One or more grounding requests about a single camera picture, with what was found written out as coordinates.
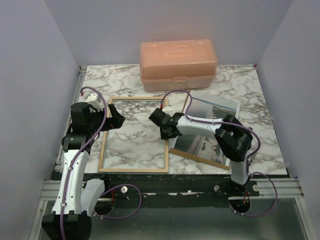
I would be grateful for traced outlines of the light wooden picture frame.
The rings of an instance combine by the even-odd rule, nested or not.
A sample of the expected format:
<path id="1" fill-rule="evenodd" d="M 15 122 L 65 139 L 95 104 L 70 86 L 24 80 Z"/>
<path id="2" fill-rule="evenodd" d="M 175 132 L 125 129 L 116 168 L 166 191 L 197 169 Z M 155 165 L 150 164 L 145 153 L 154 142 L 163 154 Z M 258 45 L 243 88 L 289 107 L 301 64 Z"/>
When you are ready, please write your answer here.
<path id="1" fill-rule="evenodd" d="M 101 144 L 98 171 L 103 173 L 169 172 L 169 143 L 149 116 L 168 99 L 160 96 L 113 96 L 125 121 L 121 128 L 106 131 Z"/>

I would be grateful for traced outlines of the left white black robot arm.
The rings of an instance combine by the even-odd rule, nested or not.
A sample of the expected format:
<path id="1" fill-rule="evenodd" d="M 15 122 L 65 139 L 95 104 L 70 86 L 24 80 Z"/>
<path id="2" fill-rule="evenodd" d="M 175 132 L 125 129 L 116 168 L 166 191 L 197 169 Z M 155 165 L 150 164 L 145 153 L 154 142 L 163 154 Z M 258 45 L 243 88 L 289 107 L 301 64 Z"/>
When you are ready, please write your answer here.
<path id="1" fill-rule="evenodd" d="M 108 104 L 111 113 L 96 103 L 78 102 L 70 107 L 71 123 L 61 140 L 63 171 L 56 201 L 41 226 L 51 240 L 87 240 L 92 230 L 92 214 L 98 198 L 107 197 L 111 185 L 93 178 L 84 183 L 92 145 L 100 132 L 122 127 L 125 117 Z"/>

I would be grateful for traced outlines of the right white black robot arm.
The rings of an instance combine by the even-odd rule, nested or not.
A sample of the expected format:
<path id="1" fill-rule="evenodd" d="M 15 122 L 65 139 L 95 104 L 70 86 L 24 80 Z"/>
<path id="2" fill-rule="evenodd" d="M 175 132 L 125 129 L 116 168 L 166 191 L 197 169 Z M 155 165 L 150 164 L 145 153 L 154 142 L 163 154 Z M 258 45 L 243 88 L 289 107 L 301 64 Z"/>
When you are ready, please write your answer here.
<path id="1" fill-rule="evenodd" d="M 216 139 L 222 153 L 230 160 L 230 191 L 241 196 L 248 190 L 248 151 L 252 147 L 253 134 L 236 117 L 208 119 L 176 112 L 169 115 L 162 108 L 156 108 L 148 118 L 160 130 L 162 140 L 182 135 L 195 135 Z"/>

